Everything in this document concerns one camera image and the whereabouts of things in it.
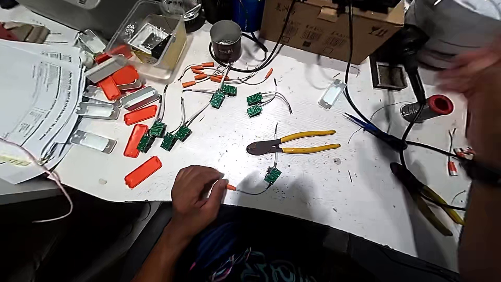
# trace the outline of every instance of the blurred hand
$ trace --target blurred hand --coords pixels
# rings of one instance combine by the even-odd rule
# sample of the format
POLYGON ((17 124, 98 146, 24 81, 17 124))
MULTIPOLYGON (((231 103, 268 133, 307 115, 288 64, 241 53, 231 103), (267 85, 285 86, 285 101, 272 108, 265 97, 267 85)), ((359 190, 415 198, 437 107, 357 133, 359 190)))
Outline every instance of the blurred hand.
POLYGON ((221 177, 219 171, 202 166, 179 171, 171 194, 173 216, 168 226, 172 231, 191 239, 216 219, 228 184, 221 177))
POLYGON ((477 74, 468 98, 468 140, 475 158, 501 169, 501 62, 477 74))
POLYGON ((438 74, 439 88, 446 92, 474 93, 478 75, 490 66, 501 62, 501 38, 490 46, 458 55, 451 68, 438 74))
POLYGON ((470 124, 468 140, 476 159, 501 168, 501 38, 490 46, 458 55, 439 73, 439 88, 465 95, 470 124))

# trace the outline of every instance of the paper document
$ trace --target paper document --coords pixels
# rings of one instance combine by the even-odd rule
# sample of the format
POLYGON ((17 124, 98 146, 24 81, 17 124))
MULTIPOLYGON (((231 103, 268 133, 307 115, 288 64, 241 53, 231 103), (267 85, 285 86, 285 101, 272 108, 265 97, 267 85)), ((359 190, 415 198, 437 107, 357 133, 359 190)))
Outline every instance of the paper document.
MULTIPOLYGON (((64 148, 78 116, 85 77, 78 48, 0 40, 3 101, 0 136, 22 145, 49 167, 64 156, 64 148)), ((0 178, 19 183, 42 173, 26 154, 0 144, 0 178), (19 166, 1 159, 28 161, 19 166)))

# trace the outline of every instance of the solder wire spool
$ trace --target solder wire spool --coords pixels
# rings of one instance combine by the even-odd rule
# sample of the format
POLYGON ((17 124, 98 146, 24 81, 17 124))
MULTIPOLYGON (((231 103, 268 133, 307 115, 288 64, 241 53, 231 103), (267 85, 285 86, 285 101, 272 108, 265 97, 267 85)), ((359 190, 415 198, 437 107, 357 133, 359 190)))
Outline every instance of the solder wire spool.
MULTIPOLYGON (((454 110, 454 104, 452 101, 444 95, 433 95, 426 100, 426 104, 421 112, 421 115, 417 118, 416 122, 423 122, 427 119, 450 114, 454 110)), ((412 122, 417 112, 419 111, 419 103, 404 105, 400 108, 400 113, 402 117, 408 121, 412 122)))
POLYGON ((212 49, 216 58, 233 63, 242 55, 242 30, 235 22, 223 20, 210 28, 212 49))

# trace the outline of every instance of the clear plastic container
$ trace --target clear plastic container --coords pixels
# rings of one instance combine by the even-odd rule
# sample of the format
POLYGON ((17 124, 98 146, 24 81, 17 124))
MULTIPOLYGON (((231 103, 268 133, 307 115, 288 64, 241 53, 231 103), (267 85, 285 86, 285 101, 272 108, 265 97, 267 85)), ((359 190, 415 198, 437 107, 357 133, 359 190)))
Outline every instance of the clear plastic container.
POLYGON ((138 1, 106 46, 106 53, 113 56, 132 52, 134 56, 129 60, 141 74, 168 80, 186 45, 182 11, 168 8, 162 2, 138 1))

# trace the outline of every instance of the white workbench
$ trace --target white workbench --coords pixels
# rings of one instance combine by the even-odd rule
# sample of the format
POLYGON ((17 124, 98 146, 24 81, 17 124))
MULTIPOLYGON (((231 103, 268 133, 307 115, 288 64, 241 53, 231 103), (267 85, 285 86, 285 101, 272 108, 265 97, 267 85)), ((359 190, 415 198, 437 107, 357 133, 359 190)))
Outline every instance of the white workbench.
MULTIPOLYGON (((206 24, 201 30, 189 36, 185 55, 178 65, 182 69, 188 64, 212 61, 208 54, 209 42, 206 24)), ((249 67, 257 62, 251 54, 262 58, 262 51, 254 49, 251 42, 243 39, 244 55, 235 65, 249 67)), ((272 42, 266 42, 271 49, 272 42)), ((279 154, 278 169, 282 175, 265 193, 259 196, 228 191, 224 203, 259 208, 282 214, 312 220, 334 228, 362 236, 377 243, 414 255, 425 260, 456 270, 455 249, 459 227, 440 210, 440 218, 453 231, 454 237, 443 237, 422 217, 404 189, 395 181, 389 170, 389 162, 397 161, 397 154, 387 149, 366 132, 356 133, 358 127, 341 116, 343 112, 354 114, 346 99, 341 97, 331 110, 318 105, 318 99, 332 77, 340 73, 344 77, 346 63, 317 56, 312 53, 284 47, 270 64, 272 76, 257 86, 238 85, 237 97, 229 97, 221 109, 207 108, 190 126, 193 133, 183 143, 177 142, 167 152, 160 148, 157 139, 147 154, 136 159, 123 156, 123 151, 133 126, 126 126, 122 109, 116 121, 86 119, 79 129, 105 136, 117 141, 114 151, 107 155, 88 148, 74 146, 56 171, 64 184, 96 197, 115 202, 127 201, 168 201, 174 177, 179 169, 189 165, 214 167, 226 174, 233 185, 239 184, 256 173, 264 175, 268 166, 273 165, 273 154, 251 156, 245 148, 248 144, 274 138, 278 122, 278 137, 308 130, 334 129, 333 136, 309 137, 289 142, 284 147, 312 147, 340 143, 336 150, 310 154, 279 154), (264 107, 260 116, 249 118, 246 114, 245 98, 257 92, 274 90, 273 78, 277 79, 279 92, 291 103, 293 114, 279 99, 264 107), (124 183, 124 177, 151 156, 158 156, 162 168, 134 189, 124 183)), ((414 101, 410 88, 401 92, 388 92, 372 88, 368 61, 352 68, 350 93, 356 105, 367 116, 386 104, 414 101)), ((268 69, 261 71, 250 81, 259 81, 268 69)), ((429 83, 432 73, 423 71, 425 83, 429 83)), ((245 74, 230 72, 230 77, 245 74)), ((187 72, 182 82, 192 80, 187 72)), ((159 92, 164 84, 148 82, 159 92)), ((204 82, 191 87, 216 89, 214 82, 204 82)), ((426 85, 427 95, 435 94, 434 87, 426 85)), ((186 115, 205 105, 210 96, 203 93, 182 94, 181 83, 170 84, 166 95, 166 109, 163 122, 167 130, 177 127, 180 120, 180 97, 184 97, 186 115)), ((415 126, 411 140, 418 140, 442 149, 448 148, 447 130, 458 128, 455 147, 465 145, 464 124, 465 104, 458 96, 448 95, 454 102, 451 115, 434 118, 423 125, 415 126)), ((407 126, 398 111, 402 104, 389 106, 379 111, 374 122, 381 128, 401 136, 407 126)), ((151 125, 152 120, 142 122, 151 125)), ((447 175, 446 158, 421 148, 406 151, 407 163, 416 176, 433 188, 449 203, 469 183, 464 173, 458 177, 447 175)), ((462 205, 465 193, 453 204, 462 205)))

